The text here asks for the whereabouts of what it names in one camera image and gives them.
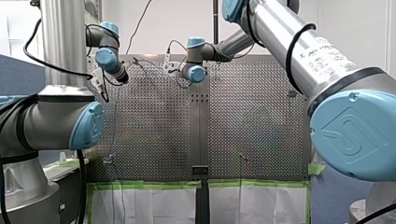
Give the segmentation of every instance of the cable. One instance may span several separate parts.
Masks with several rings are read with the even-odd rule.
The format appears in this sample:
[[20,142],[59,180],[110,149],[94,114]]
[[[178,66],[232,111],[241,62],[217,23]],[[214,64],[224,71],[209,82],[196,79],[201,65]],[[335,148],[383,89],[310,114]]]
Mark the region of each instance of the cable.
[[154,65],[156,68],[163,70],[158,64],[156,64],[154,62],[144,60],[144,59],[137,59],[136,57],[134,57],[134,64],[140,63],[140,62],[149,63],[151,65]]
[[92,41],[93,41],[93,37],[92,37],[92,32],[90,30],[90,27],[88,25],[85,25],[85,29],[88,30],[88,33],[90,34],[90,50],[88,50],[88,53],[86,55],[86,57],[90,56],[91,51],[92,51]]
[[102,73],[103,73],[103,77],[102,77],[102,81],[103,81],[103,88],[105,89],[105,91],[102,91],[100,94],[103,98],[103,100],[108,103],[110,102],[110,99],[108,97],[108,91],[107,91],[107,85],[106,85],[106,77],[105,77],[105,72],[102,69]]
[[38,27],[40,26],[40,23],[41,23],[41,19],[39,19],[37,21],[37,23],[35,24],[35,29],[34,29],[34,31],[32,33],[32,36],[30,36],[29,40],[26,42],[26,44],[23,47],[23,52],[26,54],[26,56],[28,56],[30,59],[32,59],[33,61],[35,61],[37,63],[41,63],[41,64],[43,64],[43,65],[45,65],[47,67],[50,67],[52,69],[58,70],[58,71],[63,72],[63,73],[68,73],[68,74],[79,76],[79,77],[87,77],[88,79],[93,78],[93,76],[89,75],[89,74],[73,72],[73,71],[70,71],[70,70],[55,66],[55,65],[50,64],[50,63],[46,63],[44,61],[41,61],[41,60],[37,59],[35,56],[33,56],[32,54],[29,53],[29,51],[27,49],[29,48],[29,45],[32,43],[33,39],[35,38],[35,34],[37,33],[37,30],[38,30]]
[[[185,56],[184,57],[184,59],[181,61],[181,63],[180,63],[180,65],[178,66],[178,69],[177,69],[177,77],[176,77],[176,83],[177,83],[177,85],[181,88],[181,89],[188,89],[191,85],[192,85],[192,82],[190,82],[189,80],[187,80],[187,79],[185,79],[184,77],[182,77],[181,76],[181,73],[182,73],[182,71],[180,71],[180,68],[181,68],[181,65],[184,63],[184,61],[187,59],[187,56]],[[181,85],[181,83],[180,83],[180,80],[181,79],[184,79],[184,80],[187,80],[188,81],[188,85],[187,85],[187,87],[185,87],[185,86],[182,86]]]
[[137,30],[139,29],[140,23],[142,22],[143,18],[144,18],[145,15],[146,15],[146,12],[147,12],[147,10],[148,10],[148,8],[149,8],[149,4],[151,3],[151,1],[152,1],[152,0],[149,0],[148,3],[146,4],[145,10],[143,11],[142,16],[140,17],[140,20],[139,20],[139,22],[137,23],[136,29],[134,30],[134,34],[131,35],[131,38],[129,39],[129,46],[128,46],[128,49],[126,50],[126,53],[125,53],[125,54],[128,54],[129,49],[131,48],[132,40],[134,39],[134,36],[137,34]]
[[378,211],[372,213],[370,216],[365,217],[364,219],[358,221],[356,224],[367,223],[367,222],[369,222],[369,221],[371,221],[371,220],[373,220],[373,219],[375,219],[377,217],[380,217],[380,216],[382,216],[382,215],[384,215],[384,214],[386,214],[386,213],[388,213],[390,211],[393,211],[393,210],[396,210],[396,203],[393,203],[393,204],[391,204],[391,205],[389,205],[389,206],[387,206],[387,207],[385,207],[385,208],[383,208],[381,210],[378,210]]
[[259,41],[259,39],[257,39],[257,37],[254,35],[253,32],[253,28],[251,27],[251,8],[250,8],[250,1],[247,1],[247,27],[248,27],[248,31],[250,32],[250,36],[251,38],[254,40],[254,42],[259,45],[260,47],[265,48],[264,44],[262,42]]
[[316,30],[316,29],[317,29],[317,26],[316,26],[315,24],[313,24],[313,23],[308,23],[307,25],[305,25],[305,26],[303,27],[303,29],[302,29],[301,31],[297,32],[297,34],[296,34],[296,35],[294,36],[294,38],[291,40],[291,43],[290,43],[288,52],[287,52],[287,54],[286,54],[286,63],[285,63],[285,66],[286,66],[286,74],[288,75],[288,79],[289,79],[289,82],[290,82],[291,86],[293,86],[294,89],[296,89],[299,93],[302,93],[302,92],[301,92],[300,88],[297,86],[297,83],[295,82],[295,80],[294,80],[294,78],[293,78],[293,75],[292,75],[292,73],[291,73],[291,59],[292,59],[294,47],[296,46],[298,40],[300,39],[300,36],[301,36],[305,31],[308,31],[308,30],[310,30],[310,29]]
[[85,208],[87,206],[87,173],[85,170],[84,154],[82,154],[82,150],[77,150],[77,155],[78,155],[79,171],[81,178],[81,193],[79,195],[78,224],[83,224],[85,217]]
[[219,43],[219,53],[222,55],[222,56],[224,56],[224,57],[226,57],[226,58],[229,58],[229,59],[231,59],[231,60],[233,60],[233,59],[240,59],[240,58],[243,58],[243,57],[245,57],[245,56],[247,56],[252,50],[253,50],[253,48],[254,48],[254,44],[250,47],[250,49],[246,52],[246,53],[244,53],[243,55],[239,55],[239,56],[230,56],[230,55],[227,55],[227,54],[225,54],[225,53],[223,53],[222,51],[221,51],[221,43],[222,43],[222,41]]
[[183,44],[181,44],[179,41],[171,40],[171,42],[169,43],[169,46],[168,46],[168,51],[167,51],[168,53],[171,53],[171,46],[173,43],[178,43],[184,50],[187,51],[186,47],[184,47]]

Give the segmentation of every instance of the black band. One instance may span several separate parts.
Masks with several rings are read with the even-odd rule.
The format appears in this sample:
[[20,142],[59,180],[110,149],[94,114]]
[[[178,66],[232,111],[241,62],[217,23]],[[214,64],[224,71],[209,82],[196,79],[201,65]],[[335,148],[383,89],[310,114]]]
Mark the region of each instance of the black band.
[[98,48],[99,48],[99,49],[114,49],[114,50],[119,50],[118,48],[113,47],[113,46],[109,46],[109,45],[102,45],[102,46],[99,46]]
[[4,164],[21,162],[21,161],[30,161],[30,160],[35,159],[37,157],[38,157],[38,152],[32,152],[32,153],[21,155],[21,156],[2,158],[1,159],[1,164],[4,165]]
[[32,148],[29,143],[27,142],[26,135],[24,133],[24,122],[26,119],[27,115],[27,108],[29,108],[32,104],[35,102],[31,101],[28,102],[26,105],[23,105],[23,107],[20,110],[19,115],[17,116],[17,137],[18,140],[20,141],[20,144],[26,149],[26,150],[32,150],[35,151],[34,148]]
[[52,102],[52,103],[73,103],[73,102],[92,102],[95,100],[94,96],[69,96],[69,95],[41,95],[38,96],[40,102]]
[[358,72],[349,75],[347,77],[343,77],[340,80],[338,80],[335,84],[333,84],[332,86],[330,86],[326,91],[324,91],[323,93],[321,93],[317,99],[315,99],[314,102],[312,102],[311,106],[309,106],[308,108],[308,116],[311,118],[312,115],[314,114],[315,110],[318,108],[318,106],[324,101],[326,100],[328,97],[330,97],[331,95],[336,94],[337,92],[339,92],[340,90],[342,90],[343,88],[349,86],[350,84],[365,78],[365,77],[369,77],[372,75],[378,75],[378,74],[386,74],[386,72],[384,72],[384,70],[377,68],[377,67],[371,67],[371,68],[364,68],[359,70]]
[[247,28],[248,28],[248,32],[250,33],[251,38],[254,40],[254,42],[259,45],[262,48],[265,48],[264,44],[262,42],[259,41],[259,39],[257,39],[257,37],[254,35],[253,32],[253,28],[251,27],[251,8],[250,8],[250,1],[247,1]]
[[286,74],[288,75],[289,83],[291,84],[291,86],[293,86],[294,89],[296,89],[299,93],[302,93],[302,92],[301,92],[300,88],[297,86],[296,82],[294,81],[293,75],[291,74],[291,59],[292,59],[292,56],[293,56],[294,47],[296,46],[298,40],[300,39],[300,36],[305,31],[308,31],[308,30],[311,30],[311,29],[316,30],[317,26],[315,24],[313,24],[313,23],[309,23],[309,24],[305,25],[301,31],[297,32],[297,34],[291,40],[288,52],[286,54],[286,64],[285,64],[285,66],[286,66]]
[[202,65],[202,63],[195,63],[195,62],[186,62],[186,63],[192,63],[192,64]]

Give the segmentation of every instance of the green tape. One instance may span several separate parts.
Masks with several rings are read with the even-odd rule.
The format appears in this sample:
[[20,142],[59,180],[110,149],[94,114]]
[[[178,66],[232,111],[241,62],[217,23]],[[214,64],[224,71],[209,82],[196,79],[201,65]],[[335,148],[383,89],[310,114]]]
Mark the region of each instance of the green tape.
[[180,182],[145,182],[145,181],[116,181],[111,183],[92,183],[89,188],[97,190],[114,189],[200,189],[201,181],[180,181]]
[[311,183],[307,182],[306,188],[306,224],[311,224]]
[[175,190],[175,189],[200,189],[201,181],[180,181],[180,182],[145,182],[145,181],[115,181],[110,183],[88,184],[88,224],[93,224],[92,208],[93,194],[99,190],[120,190],[120,189],[155,189],[155,190]]
[[91,188],[91,185],[89,185],[88,186],[88,199],[87,199],[88,224],[92,224],[93,223],[93,218],[92,218],[93,193],[94,193],[94,190],[93,190],[93,188]]
[[326,166],[323,164],[319,163],[311,163],[308,164],[308,173],[310,175],[320,175],[324,169],[326,169]]
[[294,181],[271,181],[271,180],[254,180],[254,179],[226,179],[226,180],[208,180],[210,188],[224,189],[224,188],[239,188],[242,186],[257,186],[270,188],[289,188],[289,189],[304,189],[307,188],[309,182],[294,182]]
[[51,168],[51,167],[66,167],[66,168],[68,168],[68,167],[79,167],[78,161],[65,161],[64,163],[62,163],[60,165],[58,163],[59,162],[56,161],[54,163],[46,165],[44,168]]

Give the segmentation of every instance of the blue joint cap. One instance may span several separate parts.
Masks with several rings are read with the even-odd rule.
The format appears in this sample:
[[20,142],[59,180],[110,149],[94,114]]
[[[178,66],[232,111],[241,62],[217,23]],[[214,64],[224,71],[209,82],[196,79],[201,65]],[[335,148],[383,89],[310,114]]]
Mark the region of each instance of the blue joint cap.
[[200,83],[205,79],[206,70],[200,65],[195,65],[189,69],[188,75],[190,82]]
[[205,43],[205,39],[202,37],[190,37],[187,48],[193,49],[202,46]]
[[6,105],[6,104],[11,103],[15,100],[19,100],[23,97],[26,97],[26,96],[23,96],[23,95],[0,96],[0,105]]
[[244,6],[244,0],[223,0],[222,16],[228,22],[237,22]]
[[111,49],[103,48],[96,52],[95,60],[98,66],[109,72],[117,67],[117,56]]
[[96,146],[102,135],[105,117],[103,106],[90,103],[78,118],[69,140],[71,150],[88,149]]
[[315,149],[344,175],[396,180],[396,95],[341,91],[323,101],[311,119]]
[[109,21],[102,21],[100,23],[101,26],[111,30],[112,32],[114,32],[117,36],[120,36],[120,28],[118,25],[114,24],[113,22],[109,22]]

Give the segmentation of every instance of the black cable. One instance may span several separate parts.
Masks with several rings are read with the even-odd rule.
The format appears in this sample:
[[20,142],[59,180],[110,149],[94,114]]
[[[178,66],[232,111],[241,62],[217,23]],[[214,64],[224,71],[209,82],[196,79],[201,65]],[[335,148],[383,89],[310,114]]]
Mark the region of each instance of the black cable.
[[139,20],[139,22],[137,23],[136,29],[134,30],[134,34],[131,35],[131,38],[129,39],[129,46],[128,46],[128,49],[126,50],[126,53],[125,53],[125,54],[128,54],[129,49],[131,48],[132,40],[134,39],[134,36],[137,34],[137,30],[139,29],[140,23],[142,22],[143,18],[144,18],[145,15],[146,15],[146,12],[147,12],[147,10],[148,10],[148,8],[149,8],[149,4],[151,3],[151,1],[152,1],[152,0],[149,0],[148,3],[146,4],[145,10],[143,11],[142,16],[140,17],[140,20]]
[[85,217],[85,208],[87,206],[87,173],[85,170],[85,161],[84,161],[84,155],[82,154],[82,150],[77,150],[77,155],[78,155],[79,171],[81,178],[81,193],[79,195],[78,224],[83,224]]
[[260,42],[259,39],[257,39],[257,37],[254,35],[253,28],[251,27],[251,18],[250,18],[250,16],[251,16],[251,8],[250,8],[250,1],[251,1],[251,0],[248,0],[248,1],[247,1],[247,27],[248,27],[248,31],[250,32],[250,36],[251,36],[251,38],[254,40],[254,42],[255,42],[257,45],[259,45],[259,46],[265,48],[264,44],[263,44],[262,42]]
[[105,76],[105,72],[102,69],[102,73],[103,73],[103,77],[102,77],[102,81],[103,81],[103,88],[105,89],[105,91],[102,91],[100,94],[103,98],[103,100],[108,103],[110,102],[110,99],[108,97],[108,91],[107,91],[107,85],[106,85],[106,76]]
[[94,26],[94,27],[101,28],[101,29],[104,29],[105,31],[107,31],[107,32],[117,41],[117,43],[120,45],[120,38],[119,38],[119,35],[117,35],[116,33],[114,33],[112,30],[107,29],[106,27],[101,26],[101,25],[98,25],[98,24],[89,24],[87,27],[90,28],[90,27],[93,27],[93,26]]
[[29,53],[29,51],[27,49],[29,48],[29,45],[32,43],[33,39],[35,38],[35,34],[37,33],[37,30],[38,30],[38,27],[40,26],[40,23],[41,23],[41,19],[39,19],[37,21],[37,23],[35,24],[35,29],[34,29],[34,31],[32,33],[32,36],[30,36],[29,40],[26,42],[26,44],[23,47],[23,52],[26,54],[26,56],[28,56],[30,59],[32,59],[33,61],[35,61],[37,63],[41,63],[41,64],[43,64],[43,65],[45,65],[47,67],[50,67],[52,69],[58,70],[58,71],[63,72],[63,73],[68,73],[68,74],[79,76],[79,77],[87,77],[88,79],[93,78],[93,76],[89,75],[89,74],[73,72],[73,71],[70,71],[70,70],[55,66],[55,65],[50,64],[50,63],[46,63],[44,61],[41,61],[41,60],[37,59],[35,56],[33,56],[32,54]]
[[90,56],[91,51],[92,51],[92,41],[93,41],[93,37],[92,37],[92,32],[90,30],[90,27],[88,25],[85,25],[85,29],[88,30],[88,34],[90,34],[90,50],[88,50],[87,56]]
[[388,213],[390,211],[393,211],[393,210],[396,210],[396,203],[393,203],[393,204],[391,204],[391,205],[389,205],[389,206],[387,206],[387,207],[385,207],[385,208],[383,208],[381,210],[378,210],[378,211],[372,213],[370,216],[365,217],[364,219],[358,221],[356,224],[367,223],[367,222],[369,222],[369,221],[371,221],[371,220],[373,220],[373,219],[375,219],[377,217],[380,217],[380,216],[382,216],[382,215],[384,215],[384,214],[386,214],[386,213]]
[[154,63],[154,62],[151,62],[151,61],[148,61],[148,60],[137,59],[136,57],[134,57],[134,61],[135,61],[136,63],[140,63],[140,62],[149,63],[149,64],[151,64],[151,65],[154,65],[156,68],[163,70],[158,64],[156,64],[156,63]]
[[[181,68],[181,65],[184,63],[184,61],[185,61],[186,59],[187,59],[187,56],[184,57],[184,59],[181,61],[180,65],[178,66],[178,69],[177,69],[177,77],[176,77],[176,83],[177,83],[177,85],[178,85],[181,89],[185,89],[185,90],[188,89],[188,88],[192,85],[192,82],[190,82],[189,80],[187,80],[186,78],[184,78],[183,76],[181,76],[182,71],[180,70],[180,68]],[[184,80],[186,80],[187,82],[189,82],[189,84],[187,85],[187,87],[181,85],[181,83],[180,83],[180,80],[181,80],[181,79],[184,79]]]
[[313,23],[309,23],[309,24],[305,25],[301,31],[297,32],[297,34],[291,40],[288,52],[286,54],[286,63],[285,63],[286,74],[288,75],[288,79],[289,79],[289,82],[290,82],[291,86],[293,86],[294,89],[296,89],[299,93],[302,93],[302,92],[301,92],[300,88],[297,86],[297,84],[296,84],[296,82],[295,82],[295,80],[293,78],[293,75],[291,73],[291,59],[292,59],[294,47],[296,46],[298,40],[300,39],[300,36],[305,31],[308,31],[308,30],[311,30],[311,29],[316,30],[317,26],[315,24],[313,24]]

